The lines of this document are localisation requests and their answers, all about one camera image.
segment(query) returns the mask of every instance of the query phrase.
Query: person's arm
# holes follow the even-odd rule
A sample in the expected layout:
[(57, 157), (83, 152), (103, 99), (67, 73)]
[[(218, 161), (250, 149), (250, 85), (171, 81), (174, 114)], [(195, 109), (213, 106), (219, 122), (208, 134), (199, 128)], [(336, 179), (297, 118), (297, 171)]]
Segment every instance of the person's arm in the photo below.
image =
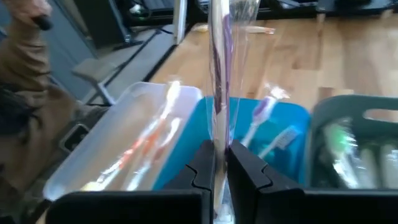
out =
[(0, 82), (22, 90), (43, 91), (50, 73), (49, 57), (40, 30), (13, 19), (0, 43)]
[(21, 90), (43, 91), (48, 85), (49, 57), (32, 17), (49, 14), (46, 0), (3, 0), (12, 15), (7, 39), (0, 43), (0, 82)]

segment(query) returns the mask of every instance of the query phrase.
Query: gray plastic bin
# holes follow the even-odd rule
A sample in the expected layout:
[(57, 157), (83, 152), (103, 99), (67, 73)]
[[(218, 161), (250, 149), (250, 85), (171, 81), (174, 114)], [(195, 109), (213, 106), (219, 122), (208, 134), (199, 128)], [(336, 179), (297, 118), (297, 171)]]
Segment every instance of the gray plastic bin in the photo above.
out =
[(371, 139), (380, 136), (397, 136), (398, 123), (367, 119), (368, 110), (398, 110), (398, 98), (365, 95), (340, 95), (319, 102), (313, 110), (305, 155), (306, 186), (313, 186), (314, 158), (323, 145), (322, 127), (338, 118), (352, 118), (351, 129), (356, 139)]

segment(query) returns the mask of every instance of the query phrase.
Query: blue plastic bin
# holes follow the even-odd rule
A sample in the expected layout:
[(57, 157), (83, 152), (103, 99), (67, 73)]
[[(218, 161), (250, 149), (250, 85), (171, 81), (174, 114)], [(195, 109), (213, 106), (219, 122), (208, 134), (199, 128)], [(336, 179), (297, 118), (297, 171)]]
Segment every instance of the blue plastic bin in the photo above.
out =
[[(240, 99), (238, 119), (236, 122), (235, 139), (242, 139), (247, 133), (253, 109), (259, 100)], [(302, 169), (306, 132), (309, 127), (310, 115), (307, 110), (291, 103), (278, 103), (270, 119), (257, 130), (249, 150), (257, 154), (262, 146), (266, 147), (281, 131), (294, 125), (301, 134), (291, 143), (288, 149), (273, 150), (266, 157), (266, 161), (279, 172), (303, 183), (304, 170)], [(178, 172), (188, 164), (204, 140), (210, 138), (207, 127), (206, 100), (199, 101), (185, 126), (180, 139), (166, 162), (155, 183), (154, 189), (161, 189), (164, 184), (173, 179)]]

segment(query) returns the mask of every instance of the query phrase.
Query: person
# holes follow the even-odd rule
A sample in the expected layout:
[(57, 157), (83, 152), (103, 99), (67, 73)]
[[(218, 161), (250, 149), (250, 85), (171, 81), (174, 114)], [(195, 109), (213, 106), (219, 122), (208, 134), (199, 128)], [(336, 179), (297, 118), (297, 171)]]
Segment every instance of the person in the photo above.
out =
[(78, 122), (94, 126), (106, 108), (51, 84), (46, 44), (32, 21), (51, 14), (48, 2), (2, 2), (12, 21), (0, 43), (0, 217), (18, 219), (42, 200), (45, 181), (70, 153), (60, 149), (60, 135)]

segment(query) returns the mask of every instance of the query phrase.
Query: clear plastic bag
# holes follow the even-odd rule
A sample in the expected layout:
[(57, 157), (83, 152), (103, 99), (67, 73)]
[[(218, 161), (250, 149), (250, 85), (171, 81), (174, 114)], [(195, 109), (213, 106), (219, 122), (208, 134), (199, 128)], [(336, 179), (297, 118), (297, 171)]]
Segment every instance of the clear plastic bag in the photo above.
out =
[(264, 88), (266, 95), (254, 109), (249, 131), (241, 141), (246, 147), (249, 147), (258, 127), (269, 119), (275, 105), (282, 99), (290, 98), (289, 94), (277, 85), (268, 83)]
[(212, 0), (209, 3), (210, 76), (206, 84), (206, 94), (211, 96), (206, 97), (206, 110), (209, 134), (218, 157), (214, 194), (216, 214), (224, 206), (229, 206), (229, 211), (233, 212), (231, 204), (221, 205), (223, 201), (230, 202), (223, 200), (224, 189), (229, 189), (225, 187), (227, 181), (224, 156), (233, 139), (238, 115), (249, 48), (246, 27), (255, 20), (258, 7), (259, 0)]
[(182, 120), (170, 115), (179, 94), (180, 81), (169, 82), (165, 91), (165, 103), (134, 140), (131, 147), (101, 171), (97, 178), (85, 184), (81, 190), (137, 190), (148, 171), (170, 146), (180, 127)]
[(350, 128), (351, 120), (342, 118), (324, 128), (326, 148), (332, 157), (333, 168), (350, 189), (375, 189), (358, 151), (358, 144)]

